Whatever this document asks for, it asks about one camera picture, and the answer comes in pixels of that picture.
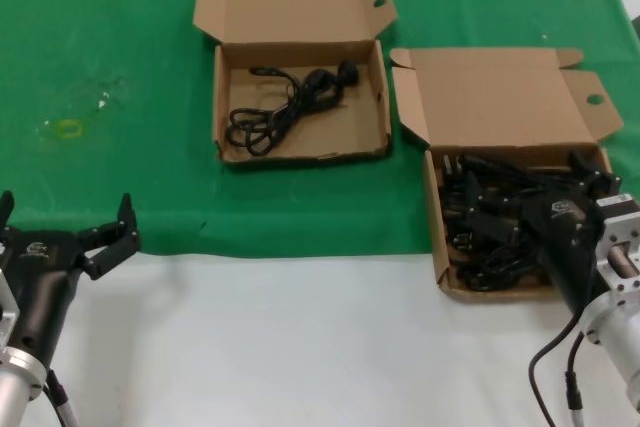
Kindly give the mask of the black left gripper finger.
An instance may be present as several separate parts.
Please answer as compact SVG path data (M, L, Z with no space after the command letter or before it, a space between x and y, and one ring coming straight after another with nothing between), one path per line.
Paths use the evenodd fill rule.
M82 269L92 280L102 278L139 252L141 237L131 195L122 196L116 221L81 231L76 240L84 253L100 249L92 257L83 257Z
M14 196L11 191L5 190L0 197L0 230L4 231L8 226L10 215L14 209Z

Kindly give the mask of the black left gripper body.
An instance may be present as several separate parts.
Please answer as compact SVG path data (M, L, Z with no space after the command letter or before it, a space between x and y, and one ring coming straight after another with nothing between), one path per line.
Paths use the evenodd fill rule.
M1 231L1 312L17 313L8 347L50 362L84 272L76 234L61 230Z

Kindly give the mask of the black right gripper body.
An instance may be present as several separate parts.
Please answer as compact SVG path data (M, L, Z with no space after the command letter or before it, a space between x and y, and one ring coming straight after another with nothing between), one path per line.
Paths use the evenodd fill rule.
M602 220L596 202L609 193L549 190L522 203L520 225L531 239L536 259L580 320L609 315L609 285L598 272L596 246Z

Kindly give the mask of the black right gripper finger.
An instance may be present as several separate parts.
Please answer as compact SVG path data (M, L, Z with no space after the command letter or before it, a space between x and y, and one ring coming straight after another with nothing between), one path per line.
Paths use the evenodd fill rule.
M467 170L463 227L471 251L519 247L526 200L539 193L539 178L524 170Z
M588 197L610 197L619 194L622 183L621 178L599 167L582 153L575 150L570 151L568 164L572 176L579 184L579 191L583 195Z

